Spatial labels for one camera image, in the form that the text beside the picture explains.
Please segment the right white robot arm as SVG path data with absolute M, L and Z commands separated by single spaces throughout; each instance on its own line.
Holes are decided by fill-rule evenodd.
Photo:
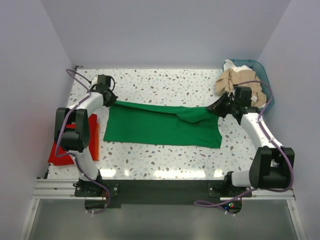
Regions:
M 225 92 L 206 110 L 218 117 L 233 116 L 246 131 L 256 153 L 249 170 L 231 171 L 224 178 L 223 192 L 235 196 L 241 188 L 285 192 L 293 185 L 295 152 L 284 147 L 265 124 L 262 111 L 251 105 L 252 90 L 236 86 L 233 93 Z

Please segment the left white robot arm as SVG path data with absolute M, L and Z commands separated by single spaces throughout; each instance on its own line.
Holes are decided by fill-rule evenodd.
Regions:
M 86 94 L 81 100 L 70 107 L 60 107 L 55 113 L 54 154 L 57 158 L 71 157 L 79 179 L 88 181 L 85 189 L 92 196 L 99 196 L 104 184 L 97 180 L 100 171 L 89 150 L 89 117 L 99 108 L 110 107 L 116 102 L 118 97 L 113 93 L 115 85 L 112 76 L 98 75 L 90 87 L 85 87 Z

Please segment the green polo shirt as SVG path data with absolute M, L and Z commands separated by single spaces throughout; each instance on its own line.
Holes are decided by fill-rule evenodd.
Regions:
M 109 108 L 103 140 L 218 149 L 222 144 L 218 121 L 218 116 L 203 106 L 160 106 L 117 101 Z

